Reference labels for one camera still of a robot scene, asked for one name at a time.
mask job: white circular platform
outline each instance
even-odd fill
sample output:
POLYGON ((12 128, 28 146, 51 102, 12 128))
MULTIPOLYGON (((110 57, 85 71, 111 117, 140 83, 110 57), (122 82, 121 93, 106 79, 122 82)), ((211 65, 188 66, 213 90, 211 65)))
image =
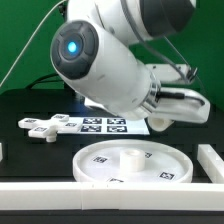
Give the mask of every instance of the white circular platform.
POLYGON ((167 145, 112 140, 89 145, 73 158, 76 181, 190 183, 193 164, 167 145))

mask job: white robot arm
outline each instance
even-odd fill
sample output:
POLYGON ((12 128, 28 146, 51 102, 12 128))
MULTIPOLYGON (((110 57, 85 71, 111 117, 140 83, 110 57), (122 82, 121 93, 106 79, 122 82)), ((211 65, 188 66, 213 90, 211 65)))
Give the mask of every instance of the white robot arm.
POLYGON ((108 112, 130 120, 149 118, 163 131, 172 121, 203 123, 210 104, 192 90, 163 88, 171 80, 190 82, 188 66, 144 65, 128 46, 179 32, 190 19, 194 0, 70 0, 67 18, 52 41, 51 60, 74 90, 108 112))

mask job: white block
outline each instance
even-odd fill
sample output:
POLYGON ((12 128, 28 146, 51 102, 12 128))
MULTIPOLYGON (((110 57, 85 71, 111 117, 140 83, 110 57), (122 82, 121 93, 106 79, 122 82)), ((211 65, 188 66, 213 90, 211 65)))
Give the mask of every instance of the white block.
POLYGON ((224 211, 224 187, 217 184, 122 184, 120 209, 224 211))
POLYGON ((120 184, 82 183, 82 209, 119 209, 120 184))
POLYGON ((198 146, 197 159, 213 183, 224 183, 224 161, 210 145, 198 146))
POLYGON ((81 209, 81 183, 1 183, 0 210, 81 209))

